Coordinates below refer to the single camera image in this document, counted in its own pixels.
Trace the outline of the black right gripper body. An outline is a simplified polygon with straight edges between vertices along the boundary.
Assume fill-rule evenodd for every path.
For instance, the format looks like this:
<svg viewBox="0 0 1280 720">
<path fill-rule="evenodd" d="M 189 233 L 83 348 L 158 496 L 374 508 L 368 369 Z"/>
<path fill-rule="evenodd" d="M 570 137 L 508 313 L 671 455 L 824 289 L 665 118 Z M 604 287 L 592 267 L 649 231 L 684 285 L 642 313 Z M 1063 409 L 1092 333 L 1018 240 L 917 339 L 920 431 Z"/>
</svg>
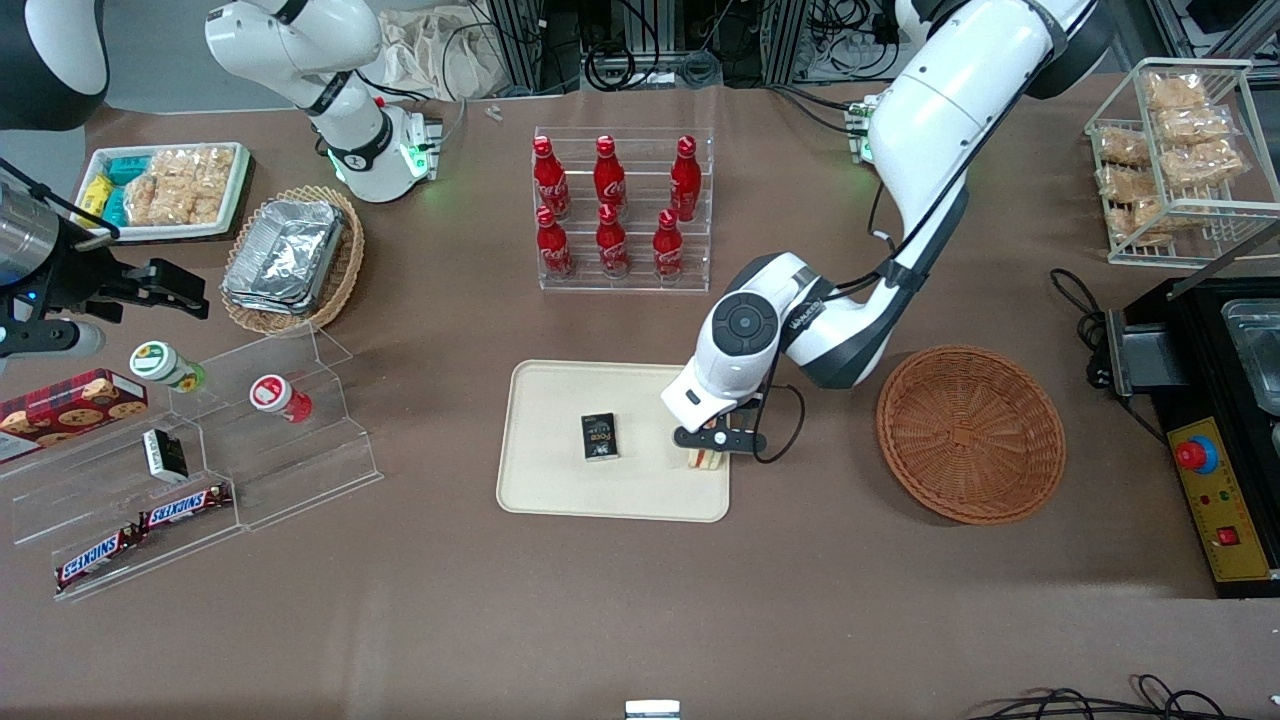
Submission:
<svg viewBox="0 0 1280 720">
<path fill-rule="evenodd" d="M 91 237 L 78 225 L 60 225 L 49 258 L 29 275 L 32 316 L 44 319 L 55 313 L 88 313 L 118 323 L 120 313 L 108 311 L 108 304 L 136 300 L 136 287 L 125 277 L 131 269 L 119 263 L 105 246 L 81 252 L 78 242 Z"/>
</svg>

